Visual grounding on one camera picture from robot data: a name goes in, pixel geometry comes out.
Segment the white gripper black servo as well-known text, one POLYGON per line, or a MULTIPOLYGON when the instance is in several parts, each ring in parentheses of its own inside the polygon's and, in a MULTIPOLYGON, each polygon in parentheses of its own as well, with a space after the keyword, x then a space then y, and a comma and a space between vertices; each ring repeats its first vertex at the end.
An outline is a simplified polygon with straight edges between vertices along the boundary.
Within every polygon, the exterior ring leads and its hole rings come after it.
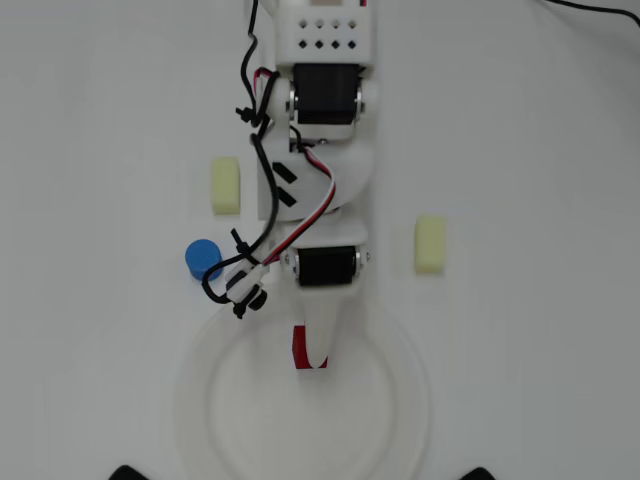
MULTIPOLYGON (((371 259, 364 215, 343 206, 320 217, 280 254, 279 265, 299 290, 356 287, 371 259)), ((298 333, 298 367, 320 369, 333 346, 344 300, 302 299, 304 325, 298 333)))

